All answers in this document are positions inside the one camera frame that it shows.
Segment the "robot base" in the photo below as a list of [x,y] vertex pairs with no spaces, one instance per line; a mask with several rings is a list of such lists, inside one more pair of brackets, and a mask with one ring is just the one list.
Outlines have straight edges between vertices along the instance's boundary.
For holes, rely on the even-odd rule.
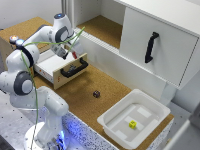
[[[37,124],[36,131],[35,131],[35,137],[38,134],[38,132],[40,131],[40,129],[43,127],[43,125],[44,125],[44,122],[40,122]],[[32,139],[33,139],[34,129],[35,129],[35,125],[32,126],[26,132],[25,137],[24,137],[24,149],[25,150],[49,150],[49,147],[41,148],[40,146],[38,146],[38,144],[35,143],[35,140],[33,140],[33,146],[31,149],[31,143],[32,143]],[[65,138],[68,138],[67,140],[65,140],[65,141],[67,141],[67,142],[65,142],[65,146],[67,148],[69,145],[70,139],[69,139],[69,135],[65,134],[64,136],[65,136]]]

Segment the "black drawer handle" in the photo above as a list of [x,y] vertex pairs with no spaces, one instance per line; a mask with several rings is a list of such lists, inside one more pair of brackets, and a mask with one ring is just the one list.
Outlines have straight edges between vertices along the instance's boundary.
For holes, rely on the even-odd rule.
[[77,74],[78,72],[80,72],[81,70],[85,69],[88,66],[88,63],[86,61],[84,61],[83,58],[80,58],[80,63],[82,64],[80,67],[78,67],[74,70],[68,71],[68,72],[65,72],[64,69],[61,69],[60,73],[64,77],[70,78],[70,77]]
[[159,37],[159,34],[156,32],[153,32],[151,38],[149,39],[149,43],[148,43],[148,47],[147,47],[147,52],[146,52],[146,56],[145,56],[145,63],[149,63],[150,61],[152,61],[153,57],[151,56],[151,52],[153,49],[153,44],[154,44],[154,39],[156,39],[157,37]]

